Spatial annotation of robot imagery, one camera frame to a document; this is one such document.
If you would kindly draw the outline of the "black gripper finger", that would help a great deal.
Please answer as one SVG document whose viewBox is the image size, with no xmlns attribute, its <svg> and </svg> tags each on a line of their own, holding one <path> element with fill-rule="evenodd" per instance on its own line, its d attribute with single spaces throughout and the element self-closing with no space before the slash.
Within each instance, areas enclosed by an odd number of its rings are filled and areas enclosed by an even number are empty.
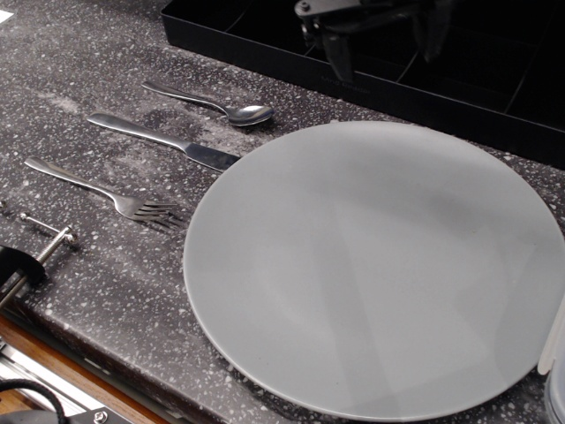
<svg viewBox="0 0 565 424">
<path fill-rule="evenodd" d="M 441 53 L 451 20 L 449 9 L 421 11 L 414 18 L 414 35 L 418 51 L 426 62 L 432 62 Z"/>
<path fill-rule="evenodd" d="M 346 35 L 324 33 L 322 46 L 336 77 L 344 82 L 353 81 L 349 38 Z"/>
</svg>

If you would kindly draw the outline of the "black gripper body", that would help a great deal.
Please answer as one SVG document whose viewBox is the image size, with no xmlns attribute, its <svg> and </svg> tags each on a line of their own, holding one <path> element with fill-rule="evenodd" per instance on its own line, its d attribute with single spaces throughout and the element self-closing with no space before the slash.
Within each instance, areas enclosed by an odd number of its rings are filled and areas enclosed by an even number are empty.
<svg viewBox="0 0 565 424">
<path fill-rule="evenodd" d="M 382 27 L 400 19 L 414 18 L 421 11 L 455 9 L 453 1 L 299 1 L 295 13 L 302 21 L 308 41 L 324 33 L 356 34 Z"/>
</svg>

